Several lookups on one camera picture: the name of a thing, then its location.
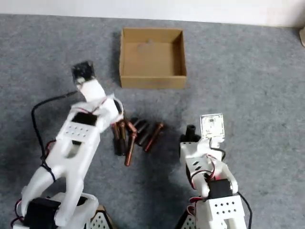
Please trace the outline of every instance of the black cable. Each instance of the black cable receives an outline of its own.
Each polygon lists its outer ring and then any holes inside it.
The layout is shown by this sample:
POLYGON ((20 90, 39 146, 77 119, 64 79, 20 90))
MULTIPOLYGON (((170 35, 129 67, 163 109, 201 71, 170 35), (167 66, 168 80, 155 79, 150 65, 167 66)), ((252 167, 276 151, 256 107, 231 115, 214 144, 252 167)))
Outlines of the black cable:
POLYGON ((36 118, 35 118, 35 110, 40 107, 41 105, 44 105, 48 102, 51 102, 51 101, 54 101, 54 100, 60 100, 60 99, 64 99, 64 98, 67 98, 71 95, 74 95, 76 94, 78 91, 73 91, 73 92, 69 92, 69 93, 66 93, 66 94, 63 94, 63 95, 60 95, 60 96, 56 96, 56 97, 53 97, 53 98, 50 98, 50 99, 46 99, 38 104, 36 104, 33 108, 32 108, 32 111, 31 111, 31 117, 32 117, 32 122, 33 122, 33 127, 34 127, 34 130, 35 130, 35 134, 38 138, 38 142, 39 142, 39 145, 41 147, 41 160, 42 160, 42 164, 41 164, 41 167, 45 168, 52 176, 53 178, 53 181, 55 182, 55 176, 54 174, 52 173, 52 169, 47 165, 46 163, 46 153, 45 153, 45 148, 44 148, 44 144, 43 144, 43 140, 42 140, 42 137, 39 133, 39 130, 38 130, 38 127, 37 127, 37 123, 36 123, 36 118))
POLYGON ((221 157, 221 160, 223 161, 227 153, 226 153, 223 149, 212 148, 212 147, 211 147, 211 141, 212 141, 212 138, 210 138, 210 143, 209 143, 210 149, 222 152, 223 155, 222 155, 222 157, 221 157))
POLYGON ((250 207, 250 204, 246 200, 246 198, 240 192, 237 192, 237 194, 240 195, 240 197, 243 199, 244 203, 247 205, 247 207, 249 209, 250 216, 249 216, 248 229, 251 229, 251 226, 252 226, 252 209, 250 207))

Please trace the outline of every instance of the gray carpet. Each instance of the gray carpet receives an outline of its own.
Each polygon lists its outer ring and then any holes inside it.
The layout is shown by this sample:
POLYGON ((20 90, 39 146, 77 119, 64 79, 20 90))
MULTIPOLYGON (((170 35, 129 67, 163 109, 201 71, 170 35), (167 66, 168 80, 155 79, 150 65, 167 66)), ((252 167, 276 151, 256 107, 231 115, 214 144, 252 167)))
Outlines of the gray carpet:
MULTIPOLYGON (((225 162, 254 212, 254 229, 304 229, 305 49, 298 31, 257 26, 54 16, 0 16, 0 228, 38 168, 40 149, 30 111, 39 101, 74 90, 70 66, 93 60, 107 93, 129 116, 164 121, 150 154, 136 148, 132 165, 102 141, 85 179, 121 229, 171 229, 196 195, 178 160, 178 138, 199 115, 224 114, 225 162), (184 90, 119 86, 120 30, 184 29, 188 71, 184 90)), ((37 112, 44 141, 56 136, 80 95, 37 112)), ((46 194, 64 191, 64 180, 46 194)))

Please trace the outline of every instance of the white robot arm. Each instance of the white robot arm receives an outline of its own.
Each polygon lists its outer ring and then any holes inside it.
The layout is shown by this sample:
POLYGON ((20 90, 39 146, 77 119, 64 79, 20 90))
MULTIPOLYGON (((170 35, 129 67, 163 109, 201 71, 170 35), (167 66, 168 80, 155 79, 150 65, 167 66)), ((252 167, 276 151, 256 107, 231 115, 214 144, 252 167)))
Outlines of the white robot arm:
POLYGON ((74 79, 86 102, 71 107, 57 134, 56 142, 45 160, 51 170, 39 167, 22 190, 21 213, 25 220, 24 225, 15 224, 16 229, 35 228, 37 224, 43 223, 60 229, 83 229, 98 207, 97 198, 82 193, 83 181, 99 145, 100 133, 112 123, 123 119, 123 106, 114 95, 106 96, 94 77, 91 62, 76 65, 74 79), (59 193, 51 199, 37 199, 54 179, 60 177, 66 178, 66 193, 59 193), (38 209, 46 212, 53 210, 52 219, 45 220, 52 222, 42 223, 41 219, 38 219, 41 218, 38 209))
POLYGON ((222 114, 202 115, 201 132, 198 141, 195 127, 189 125, 180 142, 180 162, 200 195, 193 198, 188 219, 195 221, 197 229, 246 229, 237 181, 222 162, 225 152, 219 149, 224 141, 222 114))

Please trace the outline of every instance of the white wall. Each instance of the white wall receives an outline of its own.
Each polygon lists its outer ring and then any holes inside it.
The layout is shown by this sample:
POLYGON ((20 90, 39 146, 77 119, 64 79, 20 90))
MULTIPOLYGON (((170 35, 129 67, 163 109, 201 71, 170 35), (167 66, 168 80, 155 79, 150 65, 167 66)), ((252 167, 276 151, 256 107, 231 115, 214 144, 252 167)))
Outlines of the white wall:
POLYGON ((305 25, 305 0, 0 0, 0 13, 305 25))

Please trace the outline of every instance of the cardboard box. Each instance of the cardboard box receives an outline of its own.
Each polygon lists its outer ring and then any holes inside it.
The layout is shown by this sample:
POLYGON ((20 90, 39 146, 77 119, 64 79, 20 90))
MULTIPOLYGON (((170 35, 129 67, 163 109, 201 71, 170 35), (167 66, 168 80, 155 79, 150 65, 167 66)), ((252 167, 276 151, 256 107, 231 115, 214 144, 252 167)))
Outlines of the cardboard box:
POLYGON ((183 31, 124 28, 121 35, 120 78, 123 88, 184 88, 183 31))

